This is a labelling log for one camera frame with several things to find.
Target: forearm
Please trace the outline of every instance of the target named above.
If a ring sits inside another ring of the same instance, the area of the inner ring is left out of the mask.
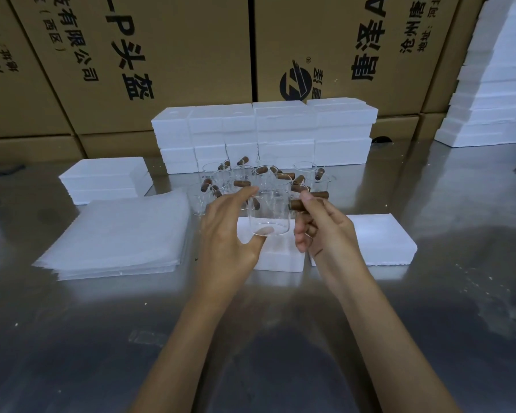
[[[224,308],[192,298],[155,361],[130,413],[189,412]]]
[[[344,275],[341,304],[382,410],[460,411],[367,267]]]

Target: black circular logo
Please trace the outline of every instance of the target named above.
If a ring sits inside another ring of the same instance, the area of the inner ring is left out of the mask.
[[[311,92],[311,75],[310,73],[298,66],[293,61],[293,67],[288,73],[284,73],[279,82],[279,91],[282,97],[289,100],[302,101]]]

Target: hand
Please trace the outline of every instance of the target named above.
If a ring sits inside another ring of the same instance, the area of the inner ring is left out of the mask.
[[[329,289],[340,298],[345,278],[352,268],[363,268],[354,223],[329,201],[300,193],[308,213],[298,213],[294,225],[296,247],[310,252]]]
[[[201,244],[195,295],[226,308],[258,262],[266,237],[254,235],[243,244],[237,237],[241,205],[258,187],[226,194],[208,206],[201,220]]]

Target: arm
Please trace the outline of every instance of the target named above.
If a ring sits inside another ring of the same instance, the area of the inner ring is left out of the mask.
[[[197,284],[140,388],[130,413],[191,411],[208,347],[223,313],[254,269],[266,238],[237,238],[241,204],[255,187],[223,195],[201,220]]]
[[[382,410],[461,411],[369,273],[350,219],[328,201],[301,199],[309,215],[296,220],[296,246],[310,251],[340,301]]]

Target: stainless steel tabletop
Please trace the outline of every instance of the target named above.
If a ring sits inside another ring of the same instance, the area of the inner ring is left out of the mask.
[[[194,174],[160,175],[163,193]],[[120,412],[193,286],[174,273],[57,282],[31,264],[78,214],[57,176],[0,178],[0,413]],[[516,145],[374,145],[330,167],[347,214],[392,213],[418,245],[373,275],[467,412],[516,412]],[[214,336],[195,411],[379,411],[351,330],[317,270],[253,272]]]

